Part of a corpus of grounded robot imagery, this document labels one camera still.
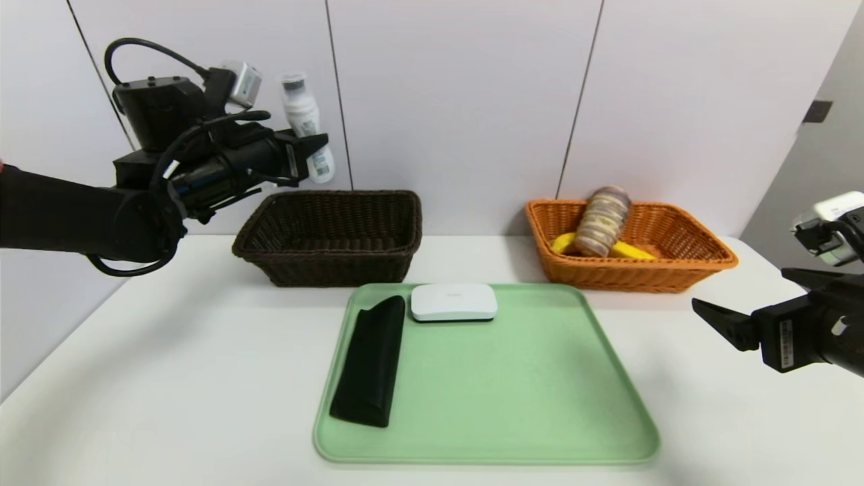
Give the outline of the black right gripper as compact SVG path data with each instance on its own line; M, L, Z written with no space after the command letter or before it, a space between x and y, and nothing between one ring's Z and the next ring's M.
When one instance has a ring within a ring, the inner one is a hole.
M781 274L807 294L760 308L752 317L697 298L691 307L738 351L761 348L765 365L780 373L825 363L861 377L863 274L800 268L783 268Z

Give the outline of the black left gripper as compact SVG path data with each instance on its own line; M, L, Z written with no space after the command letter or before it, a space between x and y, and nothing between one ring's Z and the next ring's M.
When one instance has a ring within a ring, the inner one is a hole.
M328 144L327 133L296 135L296 154L288 135L269 128L234 129L234 168L248 182L267 178L300 180L298 159L306 161Z

